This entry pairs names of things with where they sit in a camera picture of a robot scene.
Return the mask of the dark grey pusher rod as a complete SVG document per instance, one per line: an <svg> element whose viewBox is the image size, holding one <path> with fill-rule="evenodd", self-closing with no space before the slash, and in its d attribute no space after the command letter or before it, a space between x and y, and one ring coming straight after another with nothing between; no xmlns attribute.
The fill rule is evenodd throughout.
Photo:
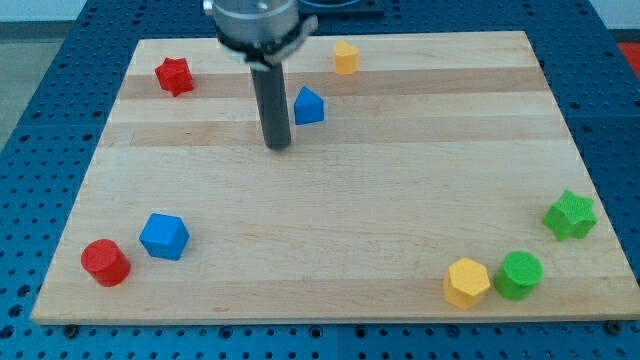
<svg viewBox="0 0 640 360"><path fill-rule="evenodd" d="M251 71L264 143L271 150L291 144L286 86L281 64Z"/></svg>

